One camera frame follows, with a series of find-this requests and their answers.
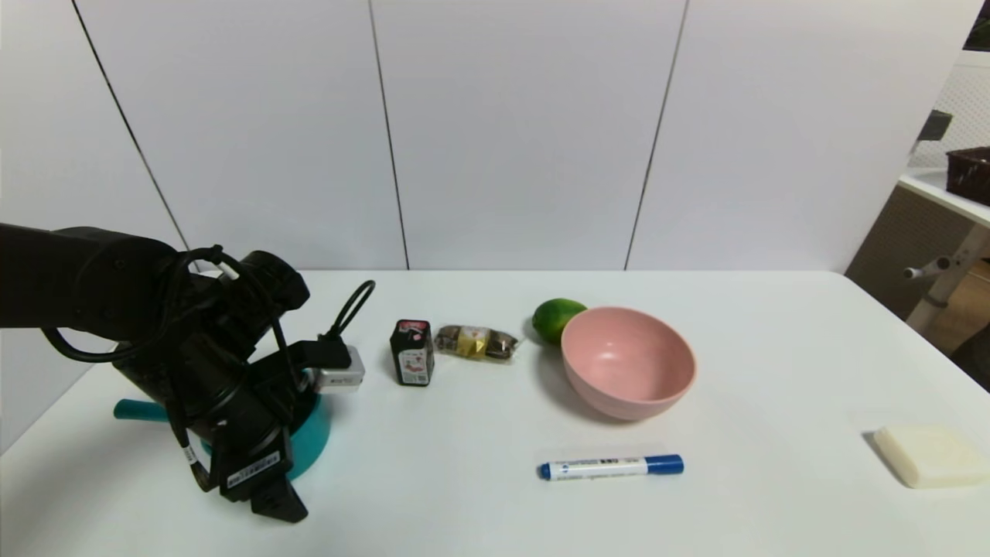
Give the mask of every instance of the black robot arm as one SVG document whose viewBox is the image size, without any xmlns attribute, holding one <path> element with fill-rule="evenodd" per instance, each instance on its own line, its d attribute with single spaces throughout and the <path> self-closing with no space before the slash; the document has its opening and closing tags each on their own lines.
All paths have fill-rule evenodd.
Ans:
<svg viewBox="0 0 990 557">
<path fill-rule="evenodd" d="M 200 260 L 224 276 L 190 274 Z M 68 358 L 113 362 L 165 408 L 200 488 L 219 486 L 230 501 L 251 500 L 255 512 L 293 522 L 307 511 L 285 478 L 290 436 L 317 399 L 307 389 L 310 376 L 293 365 L 278 318 L 308 297 L 302 277 L 265 252 L 237 261 L 219 246 L 176 252 L 96 228 L 0 224 L 0 328 L 41 328 Z M 82 352 L 58 327 L 119 344 L 105 354 Z M 249 364 L 269 329 L 278 352 Z M 300 341 L 292 348 L 312 344 L 327 346 Z M 209 473 L 188 429 L 212 446 Z"/>
<path fill-rule="evenodd" d="M 98 228 L 0 224 L 0 328 L 69 327 L 115 341 L 151 335 L 167 244 Z"/>
</svg>

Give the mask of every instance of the white wall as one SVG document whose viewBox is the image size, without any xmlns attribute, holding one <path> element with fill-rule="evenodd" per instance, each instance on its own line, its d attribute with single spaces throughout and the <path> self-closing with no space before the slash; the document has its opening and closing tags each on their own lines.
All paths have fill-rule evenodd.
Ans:
<svg viewBox="0 0 990 557">
<path fill-rule="evenodd" d="M 963 51 L 935 108 L 952 115 L 941 141 L 922 141 L 910 167 L 948 167 L 945 153 L 990 145 L 990 53 Z"/>
<path fill-rule="evenodd" d="M 405 269 L 365 0 L 79 0 L 192 247 Z"/>
<path fill-rule="evenodd" d="M 683 0 L 372 0 L 412 269 L 621 269 Z"/>
<path fill-rule="evenodd" d="M 630 269 L 842 271 L 980 0 L 691 0 Z"/>
<path fill-rule="evenodd" d="M 0 221 L 97 226 L 181 249 L 71 2 L 4 0 L 2 25 Z M 81 346 L 111 346 L 88 340 Z M 6 450 L 88 366 L 64 359 L 37 330 L 5 330 L 0 342 Z"/>
</svg>

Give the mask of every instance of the table leg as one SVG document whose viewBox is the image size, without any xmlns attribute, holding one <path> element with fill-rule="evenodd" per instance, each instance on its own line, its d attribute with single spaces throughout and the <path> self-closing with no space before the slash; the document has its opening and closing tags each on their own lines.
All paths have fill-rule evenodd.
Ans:
<svg viewBox="0 0 990 557">
<path fill-rule="evenodd" d="M 959 245 L 952 256 L 952 267 L 939 275 L 932 288 L 925 294 L 906 322 L 908 326 L 924 335 L 932 322 L 945 308 L 948 297 L 952 295 L 959 283 L 966 278 L 969 269 L 990 246 L 990 228 L 974 224 L 965 240 Z"/>
</svg>

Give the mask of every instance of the white shelf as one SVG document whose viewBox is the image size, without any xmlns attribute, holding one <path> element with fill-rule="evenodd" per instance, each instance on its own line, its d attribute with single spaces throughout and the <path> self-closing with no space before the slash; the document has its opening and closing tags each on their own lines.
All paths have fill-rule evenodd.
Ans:
<svg viewBox="0 0 990 557">
<path fill-rule="evenodd" d="M 945 191 L 945 168 L 908 168 L 899 185 L 919 193 L 969 220 L 990 228 L 990 207 Z"/>
</svg>

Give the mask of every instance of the small bottle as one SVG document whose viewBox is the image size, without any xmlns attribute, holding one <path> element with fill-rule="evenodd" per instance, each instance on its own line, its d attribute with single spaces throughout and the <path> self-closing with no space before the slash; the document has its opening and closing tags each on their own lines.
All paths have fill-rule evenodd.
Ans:
<svg viewBox="0 0 990 557">
<path fill-rule="evenodd" d="M 425 387 L 433 376 L 433 335 L 428 321 L 402 319 L 392 332 L 392 361 L 399 385 Z"/>
</svg>

